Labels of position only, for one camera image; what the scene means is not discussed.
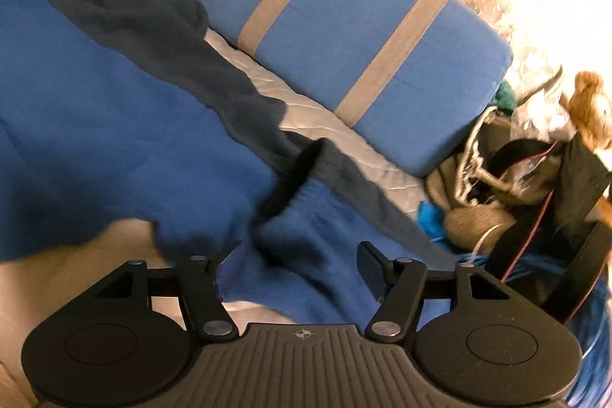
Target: circular pad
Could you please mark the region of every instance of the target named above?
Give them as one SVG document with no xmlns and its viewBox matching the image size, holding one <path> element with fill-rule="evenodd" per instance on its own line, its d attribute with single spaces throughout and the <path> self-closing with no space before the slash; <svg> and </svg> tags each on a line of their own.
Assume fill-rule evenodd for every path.
<svg viewBox="0 0 612 408">
<path fill-rule="evenodd" d="M 51 316 L 28 336 L 21 354 L 29 381 L 45 399 L 113 408 L 151 398 L 189 358 L 188 334 L 152 310 Z"/>
<path fill-rule="evenodd" d="M 537 341 L 529 332 L 512 325 L 485 325 L 469 333 L 467 348 L 488 363 L 516 365 L 536 354 Z"/>
</svg>

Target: blue pillow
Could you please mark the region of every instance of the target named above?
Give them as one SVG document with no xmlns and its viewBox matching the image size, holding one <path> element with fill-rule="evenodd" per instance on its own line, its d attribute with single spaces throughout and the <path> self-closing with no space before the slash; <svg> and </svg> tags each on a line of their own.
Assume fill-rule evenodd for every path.
<svg viewBox="0 0 612 408">
<path fill-rule="evenodd" d="M 212 28 L 415 176 L 466 136 L 512 62 L 456 0 L 201 1 Z"/>
</svg>

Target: metal screw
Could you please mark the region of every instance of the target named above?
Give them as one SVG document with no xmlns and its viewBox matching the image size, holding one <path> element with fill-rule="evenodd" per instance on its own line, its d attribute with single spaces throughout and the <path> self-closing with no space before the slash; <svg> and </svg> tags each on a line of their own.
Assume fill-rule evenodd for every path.
<svg viewBox="0 0 612 408">
<path fill-rule="evenodd" d="M 206 332 L 209 336 L 226 336 L 230 334 L 234 330 L 231 326 L 231 323 L 226 322 L 225 320 L 211 320 L 210 322 L 206 322 L 204 324 L 204 332 Z"/>
<path fill-rule="evenodd" d="M 372 324 L 371 330 L 380 337 L 394 337 L 402 328 L 395 322 L 376 322 Z"/>
</svg>

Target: blue fabric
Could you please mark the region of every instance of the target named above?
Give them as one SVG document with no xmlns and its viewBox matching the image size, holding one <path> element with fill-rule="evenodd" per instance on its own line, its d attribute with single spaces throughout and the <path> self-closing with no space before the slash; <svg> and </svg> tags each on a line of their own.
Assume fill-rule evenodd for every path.
<svg viewBox="0 0 612 408">
<path fill-rule="evenodd" d="M 237 43 L 261 0 L 202 1 L 211 26 Z M 255 58 L 333 110 L 415 1 L 292 0 Z M 501 37 L 451 0 L 355 130 L 405 171 L 425 176 L 463 139 L 511 59 Z"/>
<path fill-rule="evenodd" d="M 418 204 L 418 226 L 421 227 L 425 235 L 433 242 L 446 239 L 444 229 L 444 212 L 426 201 Z"/>
<path fill-rule="evenodd" d="M 388 257 L 452 267 L 453 255 L 408 219 L 406 247 L 384 235 L 386 220 L 367 221 L 377 213 L 339 197 L 333 189 L 347 173 L 344 156 L 317 164 L 333 185 L 307 171 L 280 212 L 262 218 L 262 201 L 275 198 L 285 177 L 233 140 L 192 94 L 75 25 L 111 30 L 103 15 L 83 20 L 78 13 L 47 0 L 0 0 L 0 260 L 77 245 L 115 220 L 139 218 L 155 224 L 155 243 L 170 261 L 212 256 L 242 240 L 249 257 L 237 285 L 221 290 L 229 299 L 264 303 L 301 322 L 361 327 L 376 303 L 357 272 L 360 241 L 371 240 Z M 173 29 L 146 15 L 140 6 L 133 15 L 127 8 L 126 30 Z M 211 62 L 218 72 L 224 65 L 220 57 Z M 220 99 L 229 98 L 230 88 Z"/>
<path fill-rule="evenodd" d="M 422 237 L 415 233 L 416 239 Z M 371 241 L 390 259 L 416 258 L 432 270 L 453 268 L 452 258 L 443 262 L 428 258 L 383 236 L 328 186 L 308 180 L 280 215 L 255 231 L 260 255 L 253 255 L 252 260 L 257 264 L 250 265 L 228 299 L 281 309 L 299 323 L 314 318 L 315 323 L 350 322 L 364 328 L 379 304 L 357 271 L 357 240 Z M 276 264 L 269 265 L 261 254 Z M 448 303 L 430 301 L 421 324 L 448 310 Z"/>
<path fill-rule="evenodd" d="M 155 222 L 172 259 L 246 237 L 277 177 L 212 110 L 46 0 L 0 6 L 0 259 L 81 243 L 126 218 Z"/>
</svg>

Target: bag strap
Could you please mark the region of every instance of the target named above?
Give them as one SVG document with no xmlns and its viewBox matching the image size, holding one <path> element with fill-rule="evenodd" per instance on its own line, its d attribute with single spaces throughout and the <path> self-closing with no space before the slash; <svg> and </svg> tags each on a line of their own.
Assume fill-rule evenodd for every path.
<svg viewBox="0 0 612 408">
<path fill-rule="evenodd" d="M 491 157 L 487 170 L 492 176 L 500 178 L 508 169 L 521 161 L 559 154 L 564 145 L 564 142 L 548 143 L 537 139 L 511 140 Z"/>
<path fill-rule="evenodd" d="M 524 217 L 501 235 L 485 264 L 488 273 L 506 282 L 521 256 L 534 241 L 554 194 L 555 191 L 550 191 L 539 206 L 527 211 Z"/>
<path fill-rule="evenodd" d="M 581 141 L 581 138 L 577 136 L 574 140 Z M 489 171 L 500 176 L 519 161 L 558 154 L 566 145 L 547 144 L 532 139 L 509 142 L 491 159 Z M 539 206 L 527 210 L 523 217 L 502 234 L 485 264 L 486 271 L 502 282 L 507 280 L 529 245 L 542 233 L 540 228 L 553 208 L 554 196 L 555 190 L 549 192 Z M 595 287 L 611 251 L 612 229 L 598 222 L 542 304 L 542 309 L 561 323 L 569 322 Z"/>
<path fill-rule="evenodd" d="M 569 322 L 597 284 L 611 249 L 612 229 L 597 222 L 542 309 L 561 323 Z"/>
</svg>

